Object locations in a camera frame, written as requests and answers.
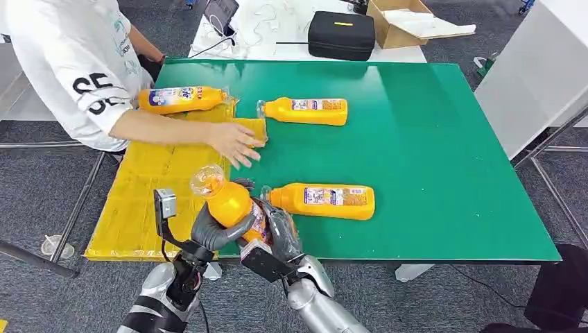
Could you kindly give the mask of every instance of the gray carpet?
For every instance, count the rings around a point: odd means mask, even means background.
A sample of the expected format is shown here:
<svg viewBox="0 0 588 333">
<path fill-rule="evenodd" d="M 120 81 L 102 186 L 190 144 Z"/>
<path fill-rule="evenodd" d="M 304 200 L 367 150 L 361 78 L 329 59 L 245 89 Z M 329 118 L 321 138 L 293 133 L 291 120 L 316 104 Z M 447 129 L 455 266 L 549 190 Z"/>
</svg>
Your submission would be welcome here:
<svg viewBox="0 0 588 333">
<path fill-rule="evenodd" d="M 185 56 L 197 26 L 195 11 L 183 1 L 120 0 L 121 9 L 166 53 Z M 475 36 L 436 40 L 423 50 L 428 61 L 458 63 L 472 87 L 479 81 L 472 62 L 499 50 L 520 23 L 518 1 L 429 0 L 441 18 L 457 24 L 478 24 Z M 0 141 L 64 139 L 55 123 L 0 123 Z M 563 141 L 588 144 L 588 131 L 575 130 Z M 86 148 L 52 151 L 0 150 L 0 237 L 39 253 L 43 234 L 59 233 L 97 153 Z M 586 223 L 588 178 L 582 155 L 542 157 L 546 169 Z M 116 166 L 106 160 L 70 242 L 83 251 L 112 184 Z M 519 173 L 521 181 L 555 241 L 579 244 L 543 182 L 531 165 Z M 154 263 L 88 262 L 75 256 L 65 262 L 80 276 L 66 280 L 2 256 L 0 258 L 0 318 L 7 332 L 113 332 L 135 299 Z M 477 332 L 491 322 L 532 325 L 486 288 L 438 265 L 416 280 L 394 279 L 386 264 L 334 264 L 327 270 L 337 300 L 373 332 Z M 516 304 L 524 304 L 537 274 L 534 266 L 460 266 Z M 281 287 L 268 285 L 248 269 L 224 265 L 223 279 L 207 282 L 202 301 L 212 332 L 305 332 L 288 309 Z M 204 332 L 195 312 L 188 332 Z"/>
</svg>

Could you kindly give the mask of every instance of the black bag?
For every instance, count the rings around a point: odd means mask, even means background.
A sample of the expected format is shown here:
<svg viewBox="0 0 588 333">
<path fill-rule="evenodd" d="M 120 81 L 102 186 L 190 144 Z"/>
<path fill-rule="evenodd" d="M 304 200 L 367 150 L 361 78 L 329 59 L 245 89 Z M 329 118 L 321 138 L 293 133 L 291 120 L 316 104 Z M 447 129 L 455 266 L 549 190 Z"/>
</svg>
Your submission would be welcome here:
<svg viewBox="0 0 588 333">
<path fill-rule="evenodd" d="M 309 28 L 309 53 L 315 57 L 365 61 L 375 42 L 371 16 L 316 12 Z"/>
</svg>

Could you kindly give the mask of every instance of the yellow packaging material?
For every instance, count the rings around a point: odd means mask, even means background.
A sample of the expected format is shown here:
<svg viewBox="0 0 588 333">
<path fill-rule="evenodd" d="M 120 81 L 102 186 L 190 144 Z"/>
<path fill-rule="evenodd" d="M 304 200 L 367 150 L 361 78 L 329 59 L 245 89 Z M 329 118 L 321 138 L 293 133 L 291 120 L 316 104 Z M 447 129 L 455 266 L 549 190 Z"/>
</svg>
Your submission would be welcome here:
<svg viewBox="0 0 588 333">
<path fill-rule="evenodd" d="M 186 112 L 173 118 L 193 121 L 233 121 L 266 139 L 263 119 L 236 119 L 234 105 L 218 105 L 209 111 Z M 190 177 L 207 164 L 218 164 L 226 172 L 230 163 L 206 145 L 160 146 L 132 142 L 116 173 L 106 204 L 84 256 L 89 260 L 161 261 L 162 239 L 155 227 L 153 190 L 171 188 L 178 198 L 178 214 L 169 219 L 176 239 L 189 238 L 196 214 L 204 200 L 194 196 Z M 178 248 L 167 243 L 166 254 L 174 257 Z"/>
</svg>

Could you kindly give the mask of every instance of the orange bottle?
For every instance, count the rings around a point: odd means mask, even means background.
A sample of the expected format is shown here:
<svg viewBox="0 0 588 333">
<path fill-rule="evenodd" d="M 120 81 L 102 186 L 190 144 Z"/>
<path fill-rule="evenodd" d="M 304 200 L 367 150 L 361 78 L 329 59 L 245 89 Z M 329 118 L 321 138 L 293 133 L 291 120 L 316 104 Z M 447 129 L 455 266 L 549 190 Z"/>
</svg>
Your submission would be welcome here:
<svg viewBox="0 0 588 333">
<path fill-rule="evenodd" d="M 208 110 L 227 100 L 228 93 L 211 87 L 145 89 L 137 101 L 143 111 L 169 114 L 191 110 Z"/>
<path fill-rule="evenodd" d="M 374 215 L 374 190 L 358 185 L 301 184 L 261 188 L 261 199 L 291 214 L 368 220 Z"/>
<path fill-rule="evenodd" d="M 190 181 L 194 194 L 204 197 L 210 214 L 226 228 L 236 225 L 249 213 L 255 215 L 255 222 L 243 238 L 246 241 L 259 239 L 270 242 L 270 233 L 266 228 L 266 216 L 263 210 L 249 197 L 249 191 L 225 179 L 223 169 L 210 164 L 201 168 Z"/>
<path fill-rule="evenodd" d="M 345 99 L 289 99 L 257 102 L 257 114 L 286 123 L 318 123 L 343 126 L 347 122 Z"/>
</svg>

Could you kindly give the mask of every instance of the green tabletop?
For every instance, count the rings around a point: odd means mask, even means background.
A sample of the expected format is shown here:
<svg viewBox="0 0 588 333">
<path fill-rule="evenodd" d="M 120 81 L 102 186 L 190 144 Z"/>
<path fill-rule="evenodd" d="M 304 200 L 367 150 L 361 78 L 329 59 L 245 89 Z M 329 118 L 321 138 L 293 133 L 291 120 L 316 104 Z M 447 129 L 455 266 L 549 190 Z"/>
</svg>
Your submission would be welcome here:
<svg viewBox="0 0 588 333">
<path fill-rule="evenodd" d="M 304 251 L 330 259 L 560 260 L 457 65 L 169 60 L 157 87 L 229 87 L 237 114 L 259 99 L 344 98 L 342 127 L 268 120 L 262 185 L 367 185 L 369 221 L 294 216 Z M 221 252 L 234 256 L 230 247 Z"/>
</svg>

